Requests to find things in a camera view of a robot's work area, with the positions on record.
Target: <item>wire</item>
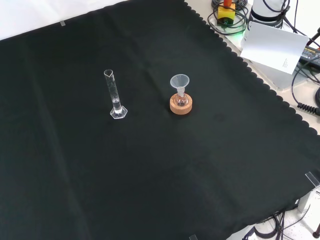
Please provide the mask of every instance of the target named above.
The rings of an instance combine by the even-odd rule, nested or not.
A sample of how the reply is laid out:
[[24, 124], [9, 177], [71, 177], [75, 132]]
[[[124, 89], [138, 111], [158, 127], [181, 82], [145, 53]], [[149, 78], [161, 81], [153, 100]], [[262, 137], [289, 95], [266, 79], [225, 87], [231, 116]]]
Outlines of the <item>wire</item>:
[[290, 228], [290, 227], [292, 227], [293, 225], [295, 225], [295, 224], [297, 224], [298, 222], [300, 222], [300, 221], [305, 217], [305, 215], [307, 215], [310, 207], [311, 207], [311, 204], [309, 205], [307, 211], [303, 214], [303, 216], [302, 216], [298, 221], [296, 221], [295, 223], [292, 223], [292, 224], [289, 225], [289, 226], [286, 226], [283, 230], [285, 230], [285, 229], [287, 229], [287, 228]]
[[316, 77], [316, 75], [315, 75], [315, 73], [312, 71], [312, 68], [311, 68], [311, 67], [309, 67], [309, 72], [310, 72], [311, 75], [314, 77], [315, 81], [316, 81], [318, 84], [320, 84], [319, 79]]
[[298, 3], [299, 3], [299, 0], [296, 0], [295, 13], [294, 13], [294, 25], [293, 25], [294, 28], [296, 28], [296, 19], [297, 19]]
[[274, 220], [274, 223], [275, 223], [275, 227], [274, 227], [274, 230], [272, 232], [269, 232], [269, 233], [261, 233], [257, 230], [256, 227], [254, 227], [254, 233], [255, 235], [257, 235], [258, 237], [262, 238], [262, 239], [270, 239], [270, 238], [273, 238], [279, 231], [279, 220], [278, 218], [276, 217], [275, 214], [272, 215], [272, 218]]
[[[293, 30], [294, 33], [296, 33], [296, 34], [297, 34], [297, 33], [300, 33], [300, 34], [302, 34], [303, 36], [306, 36], [306, 37], [307, 37], [307, 35], [305, 35], [303, 32], [299, 31], [299, 30], [296, 29], [294, 26], [292, 26], [292, 24], [289, 22], [289, 20], [287, 19], [287, 17], [284, 17], [283, 20], [289, 25], [289, 27]], [[311, 42], [313, 42], [315, 45], [317, 45], [317, 46], [320, 48], [320, 44], [318, 44], [316, 41], [314, 41], [314, 40], [311, 39], [310, 37], [309, 37], [309, 40], [310, 40]]]
[[[237, 0], [237, 1], [233, 1], [233, 4], [236, 5], [236, 8], [233, 9], [231, 7], [228, 6], [224, 6], [223, 2], [220, 2], [219, 0], [212, 0], [211, 5], [213, 8], [213, 12], [208, 16], [207, 18], [207, 22], [210, 25], [210, 27], [215, 30], [217, 33], [224, 35], [224, 36], [230, 36], [230, 35], [235, 35], [235, 34], [239, 34], [239, 33], [243, 33], [246, 30], [246, 26], [248, 24], [248, 18], [247, 18], [247, 14], [249, 12], [249, 9], [246, 8], [246, 5], [248, 3], [248, 0]], [[236, 23], [232, 23], [232, 24], [225, 24], [224, 22], [220, 21], [216, 15], [216, 12], [218, 11], [219, 7], [223, 7], [225, 9], [230, 9], [232, 11], [235, 12], [236, 16], [240, 16], [240, 20], [237, 21]], [[217, 28], [216, 26], [214, 26], [211, 21], [210, 18], [211, 16], [214, 16], [214, 18], [216, 19], [217, 24], [222, 24], [223, 28], [230, 28], [230, 29], [239, 29], [242, 28], [239, 31], [234, 31], [234, 32], [221, 32], [221, 30], [219, 28]]]
[[270, 11], [272, 11], [272, 12], [274, 12], [274, 13], [284, 13], [284, 11], [288, 11], [289, 8], [290, 8], [290, 0], [288, 0], [288, 4], [286, 5], [286, 8], [284, 8], [284, 6], [285, 6], [285, 3], [286, 3], [287, 0], [284, 0], [284, 1], [283, 1], [283, 5], [282, 5], [281, 10], [274, 10], [274, 9], [272, 9], [272, 8], [266, 3], [266, 0], [262, 0], [262, 1], [263, 1], [264, 5], [265, 5]]
[[[263, 220], [257, 224], [260, 224], [260, 223], [265, 223], [271, 219], [274, 220], [275, 222], [275, 227], [274, 227], [274, 230], [270, 233], [261, 233], [259, 232], [255, 227], [254, 227], [254, 232], [255, 234], [262, 238], [262, 239], [270, 239], [270, 238], [273, 238], [275, 235], [275, 240], [283, 240], [284, 239], [284, 236], [290, 240], [294, 240], [293, 238], [287, 236], [285, 233], [284, 233], [284, 230], [287, 229], [287, 228], [290, 228], [292, 227], [293, 225], [297, 224], [298, 222], [300, 222], [305, 216], [306, 214], [308, 213], [309, 209], [311, 207], [311, 204], [309, 205], [307, 211], [303, 214], [303, 216], [296, 222], [294, 222], [293, 224], [290, 224], [289, 226], [285, 227], [285, 216], [286, 216], [286, 211], [278, 211], [276, 213], [274, 213], [271, 217], [268, 217], [266, 220]], [[247, 233], [244, 238], [244, 240], [247, 240], [249, 239], [249, 234]]]
[[297, 104], [299, 104], [299, 102], [298, 102], [298, 100], [296, 99], [295, 94], [294, 94], [294, 83], [295, 83], [296, 77], [297, 77], [297, 75], [299, 74], [299, 72], [300, 72], [305, 66], [307, 66], [309, 63], [311, 63], [311, 62], [313, 62], [313, 61], [315, 61], [315, 60], [317, 60], [317, 59], [320, 59], [320, 56], [315, 57], [315, 58], [313, 58], [313, 59], [310, 59], [310, 60], [307, 61], [302, 67], [297, 66], [297, 67], [299, 68], [299, 70], [295, 73], [295, 75], [294, 75], [294, 77], [293, 77], [293, 79], [292, 79], [292, 83], [291, 83], [291, 93], [292, 93], [292, 97], [293, 97], [293, 99], [296, 101]]

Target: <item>black tablecloth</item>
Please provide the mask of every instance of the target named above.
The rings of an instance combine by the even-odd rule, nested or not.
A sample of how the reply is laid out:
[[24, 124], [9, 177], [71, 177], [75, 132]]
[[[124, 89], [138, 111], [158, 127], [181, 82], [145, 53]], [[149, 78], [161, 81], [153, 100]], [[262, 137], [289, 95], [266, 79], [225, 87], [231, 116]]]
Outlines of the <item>black tablecloth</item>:
[[65, 23], [0, 42], [0, 239], [225, 240], [312, 189], [316, 131], [183, 1]]

